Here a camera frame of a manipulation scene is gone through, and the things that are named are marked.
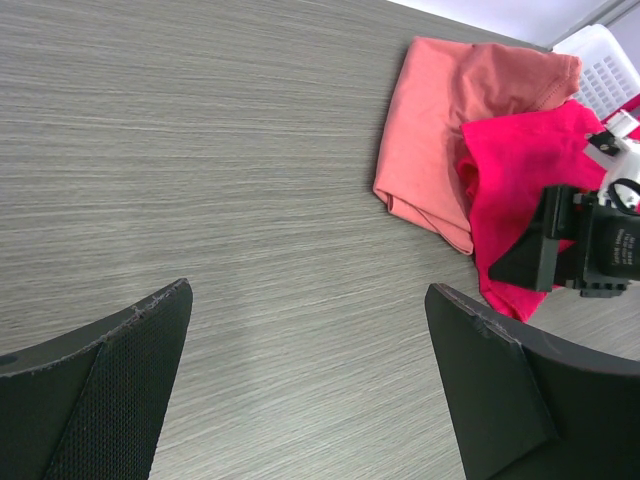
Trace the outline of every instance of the garment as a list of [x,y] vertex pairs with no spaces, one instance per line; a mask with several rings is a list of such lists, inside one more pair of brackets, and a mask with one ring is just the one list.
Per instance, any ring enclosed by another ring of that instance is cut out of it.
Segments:
[[460,124],[548,110],[578,90],[576,57],[497,44],[416,38],[384,129],[373,187],[389,212],[473,250],[468,204],[455,173]]
[[583,150],[585,134],[602,130],[593,111],[575,100],[462,125],[470,155],[457,170],[471,200],[480,292],[500,313],[526,322],[544,300],[545,293],[490,280],[489,267],[526,230],[544,187],[600,188],[605,170]]

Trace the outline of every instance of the pink cloth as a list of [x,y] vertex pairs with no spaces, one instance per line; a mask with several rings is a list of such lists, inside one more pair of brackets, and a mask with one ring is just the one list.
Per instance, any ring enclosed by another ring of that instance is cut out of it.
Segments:
[[544,187],[600,188],[605,170],[582,151],[585,134],[602,130],[575,100],[548,112],[462,125],[471,155],[457,170],[472,202],[480,292],[500,313],[526,322],[544,300],[545,293],[490,280],[489,267],[526,230]]
[[389,212],[473,251],[455,172],[460,124],[549,110],[578,90],[580,60],[497,44],[415,38],[398,79],[373,191]]

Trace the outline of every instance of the white wall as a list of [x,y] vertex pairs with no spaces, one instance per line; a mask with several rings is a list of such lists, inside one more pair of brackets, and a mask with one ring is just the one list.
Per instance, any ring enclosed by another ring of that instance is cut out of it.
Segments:
[[608,0],[391,1],[549,47]]
[[640,5],[607,27],[640,71]]

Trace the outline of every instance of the plastic basket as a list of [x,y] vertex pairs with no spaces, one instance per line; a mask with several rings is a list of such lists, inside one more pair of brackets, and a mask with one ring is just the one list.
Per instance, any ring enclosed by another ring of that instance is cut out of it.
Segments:
[[556,53],[582,60],[580,91],[574,98],[604,119],[640,94],[640,75],[613,34],[603,25],[590,25],[555,47]]

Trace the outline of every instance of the wood grain surface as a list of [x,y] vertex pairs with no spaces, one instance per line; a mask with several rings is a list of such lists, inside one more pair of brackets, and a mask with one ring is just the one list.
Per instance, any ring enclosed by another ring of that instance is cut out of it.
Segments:
[[[1,0],[0,352],[188,277],[152,478],[463,478],[422,302],[475,271],[370,193],[415,35],[514,43],[382,0]],[[640,358],[639,308],[532,323]]]

